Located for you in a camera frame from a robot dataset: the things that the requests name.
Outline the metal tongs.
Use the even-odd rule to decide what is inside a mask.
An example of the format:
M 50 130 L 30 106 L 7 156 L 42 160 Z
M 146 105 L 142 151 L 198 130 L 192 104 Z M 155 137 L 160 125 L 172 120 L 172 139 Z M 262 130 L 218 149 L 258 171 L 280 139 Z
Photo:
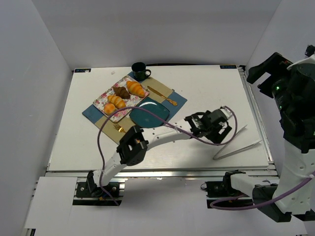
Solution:
M 213 160 L 223 159 L 238 152 L 245 151 L 259 144 L 262 139 L 260 137 L 250 138 L 247 125 L 240 128 L 234 139 L 227 145 L 224 145 L 213 157 Z

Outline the round orange bun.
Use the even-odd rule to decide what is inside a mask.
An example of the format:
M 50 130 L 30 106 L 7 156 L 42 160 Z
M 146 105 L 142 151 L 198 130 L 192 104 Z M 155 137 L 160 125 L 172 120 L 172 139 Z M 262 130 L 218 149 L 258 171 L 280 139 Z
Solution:
M 116 111 L 116 107 L 112 103 L 108 103 L 104 105 L 103 111 L 106 115 L 110 115 Z

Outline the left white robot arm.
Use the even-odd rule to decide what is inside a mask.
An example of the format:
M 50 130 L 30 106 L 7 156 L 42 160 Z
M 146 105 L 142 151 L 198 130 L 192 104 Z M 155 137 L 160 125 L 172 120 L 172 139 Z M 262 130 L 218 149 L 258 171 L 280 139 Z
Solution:
M 92 196 L 101 196 L 109 191 L 105 187 L 110 180 L 127 166 L 135 166 L 144 160 L 147 151 L 174 141 L 196 139 L 212 146 L 222 146 L 230 141 L 224 139 L 232 130 L 228 120 L 236 118 L 227 106 L 212 112 L 198 112 L 184 119 L 155 128 L 132 126 L 120 139 L 113 156 L 102 160 L 102 168 L 90 171 L 86 187 Z

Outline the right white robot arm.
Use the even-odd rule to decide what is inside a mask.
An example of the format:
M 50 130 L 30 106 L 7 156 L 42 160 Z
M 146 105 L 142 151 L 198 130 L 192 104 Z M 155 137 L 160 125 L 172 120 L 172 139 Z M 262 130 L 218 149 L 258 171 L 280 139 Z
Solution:
M 232 171 L 225 174 L 221 187 L 231 196 L 249 196 L 250 208 L 276 222 L 288 222 L 292 216 L 314 221 L 310 201 L 315 180 L 315 57 L 290 62 L 275 52 L 249 69 L 247 81 L 253 84 L 265 73 L 269 77 L 258 88 L 275 100 L 283 129 L 285 156 L 279 183 L 258 184 L 246 173 Z

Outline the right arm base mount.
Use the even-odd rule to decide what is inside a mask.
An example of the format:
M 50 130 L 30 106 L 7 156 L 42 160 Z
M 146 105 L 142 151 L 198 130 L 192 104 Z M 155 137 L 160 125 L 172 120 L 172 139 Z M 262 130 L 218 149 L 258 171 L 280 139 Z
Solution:
M 238 190 L 226 188 L 222 181 L 207 181 L 200 185 L 208 198 L 226 198 L 242 195 Z

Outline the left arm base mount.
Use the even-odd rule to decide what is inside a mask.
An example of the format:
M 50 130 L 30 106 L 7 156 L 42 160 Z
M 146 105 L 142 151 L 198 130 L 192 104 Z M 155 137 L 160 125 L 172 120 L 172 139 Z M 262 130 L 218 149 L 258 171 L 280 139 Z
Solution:
M 107 186 L 103 187 L 116 201 L 123 196 L 123 191 L 125 189 L 124 182 L 110 182 Z M 100 187 L 96 187 L 95 190 L 90 192 L 88 184 L 86 182 L 77 182 L 74 200 L 108 200 L 111 201 L 112 198 L 104 192 Z

